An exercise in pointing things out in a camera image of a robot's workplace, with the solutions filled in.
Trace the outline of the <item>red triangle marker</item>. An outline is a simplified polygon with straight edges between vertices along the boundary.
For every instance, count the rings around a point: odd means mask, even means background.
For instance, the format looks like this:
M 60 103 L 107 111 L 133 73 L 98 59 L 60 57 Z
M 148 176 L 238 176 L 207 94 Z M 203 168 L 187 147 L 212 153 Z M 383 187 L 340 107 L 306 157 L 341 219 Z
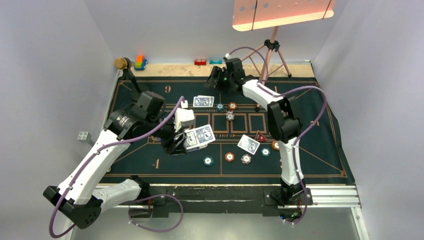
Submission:
M 257 142 L 265 142 L 268 139 L 265 137 L 265 135 L 260 130 L 257 130 L 256 133 L 255 133 L 255 136 L 254 136 L 254 140 L 257 141 Z

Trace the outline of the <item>pink white poker chip stack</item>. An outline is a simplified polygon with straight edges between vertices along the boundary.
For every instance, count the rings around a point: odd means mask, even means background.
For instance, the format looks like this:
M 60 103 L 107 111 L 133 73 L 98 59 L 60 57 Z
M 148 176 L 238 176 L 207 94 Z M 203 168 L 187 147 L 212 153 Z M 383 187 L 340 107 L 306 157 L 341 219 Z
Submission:
M 251 161 L 252 161 L 252 157 L 251 157 L 250 155 L 248 155 L 248 154 L 244 154 L 244 155 L 241 157 L 241 162 L 242 162 L 243 164 L 249 164 Z

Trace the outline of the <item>green poker chip stack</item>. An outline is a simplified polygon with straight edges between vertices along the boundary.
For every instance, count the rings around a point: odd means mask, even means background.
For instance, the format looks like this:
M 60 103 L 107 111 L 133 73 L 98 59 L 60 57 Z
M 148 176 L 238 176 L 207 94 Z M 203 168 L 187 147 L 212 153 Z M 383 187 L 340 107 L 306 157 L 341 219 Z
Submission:
M 203 164 L 206 165 L 206 166 L 211 166 L 211 165 L 214 164 L 214 159 L 212 157 L 210 157 L 210 156 L 206 156 L 203 159 Z

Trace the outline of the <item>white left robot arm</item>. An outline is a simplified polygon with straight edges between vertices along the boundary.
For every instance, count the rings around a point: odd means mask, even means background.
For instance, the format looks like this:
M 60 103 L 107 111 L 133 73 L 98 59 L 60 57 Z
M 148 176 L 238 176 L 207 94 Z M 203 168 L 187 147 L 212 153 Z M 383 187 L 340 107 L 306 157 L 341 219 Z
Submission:
M 48 186 L 43 196 L 62 213 L 72 227 L 86 229 L 106 210 L 126 202 L 142 205 L 152 199 L 150 184 L 137 175 L 97 191 L 96 187 L 117 158 L 131 144 L 157 137 L 165 152 L 185 154 L 184 124 L 193 120 L 183 96 L 169 112 L 165 100 L 152 91 L 143 92 L 136 102 L 111 113 L 92 149 L 76 169 L 59 185 Z

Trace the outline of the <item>orange poker chip stack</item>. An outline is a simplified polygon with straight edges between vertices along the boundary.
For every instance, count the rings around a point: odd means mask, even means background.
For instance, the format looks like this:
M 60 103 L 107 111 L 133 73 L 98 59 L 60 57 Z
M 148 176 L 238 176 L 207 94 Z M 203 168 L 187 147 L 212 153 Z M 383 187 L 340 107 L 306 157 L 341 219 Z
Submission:
M 224 156 L 227 162 L 232 162 L 235 159 L 235 155 L 232 152 L 227 152 Z

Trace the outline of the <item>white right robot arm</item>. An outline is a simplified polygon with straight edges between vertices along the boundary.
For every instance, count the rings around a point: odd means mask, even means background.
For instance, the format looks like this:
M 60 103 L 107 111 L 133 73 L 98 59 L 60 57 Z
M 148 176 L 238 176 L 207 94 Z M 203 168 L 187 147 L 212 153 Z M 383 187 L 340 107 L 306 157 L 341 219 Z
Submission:
M 240 93 L 266 109 L 268 132 L 279 146 L 282 168 L 280 194 L 275 200 L 285 204 L 298 201 L 306 187 L 299 153 L 303 124 L 296 98 L 283 96 L 266 87 L 264 80 L 247 75 L 239 58 L 228 59 L 225 65 L 212 68 L 205 86 L 218 92 Z

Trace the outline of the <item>blue playing card deck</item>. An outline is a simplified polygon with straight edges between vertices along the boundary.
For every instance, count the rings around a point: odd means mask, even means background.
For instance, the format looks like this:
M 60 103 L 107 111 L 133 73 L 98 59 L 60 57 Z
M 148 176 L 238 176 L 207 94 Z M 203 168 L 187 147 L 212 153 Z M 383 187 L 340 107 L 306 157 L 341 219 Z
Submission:
M 185 136 L 183 147 L 187 153 L 203 149 L 216 140 L 210 124 L 186 129 L 183 133 Z

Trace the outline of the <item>white blue chips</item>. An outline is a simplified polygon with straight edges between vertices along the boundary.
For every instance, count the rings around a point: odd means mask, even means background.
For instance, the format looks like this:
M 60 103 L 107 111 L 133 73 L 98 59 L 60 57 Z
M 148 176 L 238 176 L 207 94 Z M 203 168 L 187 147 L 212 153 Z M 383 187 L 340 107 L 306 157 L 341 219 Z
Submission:
M 234 112 L 232 110 L 227 111 L 225 116 L 228 121 L 233 121 L 235 118 Z

